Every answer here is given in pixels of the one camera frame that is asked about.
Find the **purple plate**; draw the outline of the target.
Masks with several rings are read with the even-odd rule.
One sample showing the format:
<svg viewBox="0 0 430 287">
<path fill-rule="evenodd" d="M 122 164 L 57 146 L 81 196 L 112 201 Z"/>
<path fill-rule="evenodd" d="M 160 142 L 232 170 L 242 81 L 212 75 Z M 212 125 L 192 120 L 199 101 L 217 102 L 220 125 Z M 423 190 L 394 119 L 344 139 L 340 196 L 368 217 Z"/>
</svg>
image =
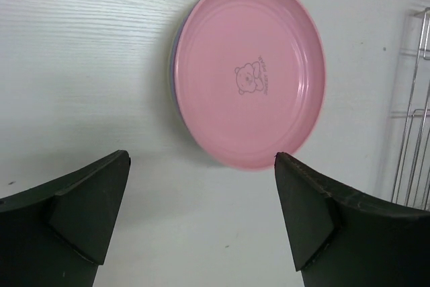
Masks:
<svg viewBox="0 0 430 287">
<path fill-rule="evenodd" d="M 173 38 L 174 41 L 174 49 L 172 52 L 171 59 L 171 90 L 174 97 L 174 101 L 172 104 L 173 111 L 175 112 L 175 131 L 177 132 L 177 137 L 181 141 L 183 145 L 182 151 L 183 154 L 195 163 L 196 165 L 201 165 L 204 167 L 216 167 L 218 166 L 217 162 L 204 151 L 204 149 L 196 142 L 195 138 L 191 135 L 189 129 L 187 128 L 183 116 L 181 115 L 181 111 L 179 108 L 179 103 L 177 100 L 176 88 L 175 88 L 175 57 L 177 52 L 177 46 L 179 43 L 179 39 L 181 33 L 183 31 L 183 27 L 190 15 L 191 11 L 184 13 L 181 21 L 177 25 L 177 29 L 175 30 L 175 35 Z"/>
</svg>

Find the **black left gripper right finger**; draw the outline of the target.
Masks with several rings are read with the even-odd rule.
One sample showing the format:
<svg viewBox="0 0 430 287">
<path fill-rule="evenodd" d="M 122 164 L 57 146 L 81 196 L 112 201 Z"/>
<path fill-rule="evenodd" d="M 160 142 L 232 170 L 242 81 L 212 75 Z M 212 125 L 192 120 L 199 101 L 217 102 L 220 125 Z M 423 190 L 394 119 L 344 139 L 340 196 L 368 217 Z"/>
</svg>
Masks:
<svg viewBox="0 0 430 287">
<path fill-rule="evenodd" d="M 428 286 L 429 213 L 365 194 L 287 153 L 275 180 L 305 286 Z"/>
</svg>

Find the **pink plate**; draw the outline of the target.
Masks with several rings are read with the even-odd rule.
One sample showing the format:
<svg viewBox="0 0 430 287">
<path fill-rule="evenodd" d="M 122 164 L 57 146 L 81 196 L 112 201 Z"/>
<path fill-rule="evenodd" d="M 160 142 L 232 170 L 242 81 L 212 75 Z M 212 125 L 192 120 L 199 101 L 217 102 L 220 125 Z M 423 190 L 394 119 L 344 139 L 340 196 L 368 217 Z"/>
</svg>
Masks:
<svg viewBox="0 0 430 287">
<path fill-rule="evenodd" d="M 175 57 L 181 115 L 219 163 L 266 169 L 297 151 L 325 96 L 318 30 L 299 0 L 199 0 Z"/>
</svg>

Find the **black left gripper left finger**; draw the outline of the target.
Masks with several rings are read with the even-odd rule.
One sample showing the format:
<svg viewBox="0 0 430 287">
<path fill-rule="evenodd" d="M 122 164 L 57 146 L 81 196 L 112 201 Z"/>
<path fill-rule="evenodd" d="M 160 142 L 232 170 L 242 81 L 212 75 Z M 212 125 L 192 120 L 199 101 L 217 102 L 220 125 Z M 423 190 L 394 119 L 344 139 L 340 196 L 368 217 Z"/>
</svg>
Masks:
<svg viewBox="0 0 430 287">
<path fill-rule="evenodd" d="M 131 158 L 119 150 L 1 199 L 2 286 L 92 286 L 108 252 Z"/>
</svg>

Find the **cream bear plate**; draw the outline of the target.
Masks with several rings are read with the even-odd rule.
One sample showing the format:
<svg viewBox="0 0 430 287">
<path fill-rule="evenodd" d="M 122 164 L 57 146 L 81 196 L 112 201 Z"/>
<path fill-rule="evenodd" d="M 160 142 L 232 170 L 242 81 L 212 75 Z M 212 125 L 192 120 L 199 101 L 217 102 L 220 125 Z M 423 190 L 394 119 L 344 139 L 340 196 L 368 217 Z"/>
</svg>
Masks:
<svg viewBox="0 0 430 287">
<path fill-rule="evenodd" d="M 172 52 L 174 49 L 174 41 L 172 41 L 170 47 L 169 47 L 169 56 L 167 59 L 167 92 L 169 94 L 169 99 L 173 103 L 173 94 L 171 90 L 171 59 L 172 59 Z"/>
</svg>

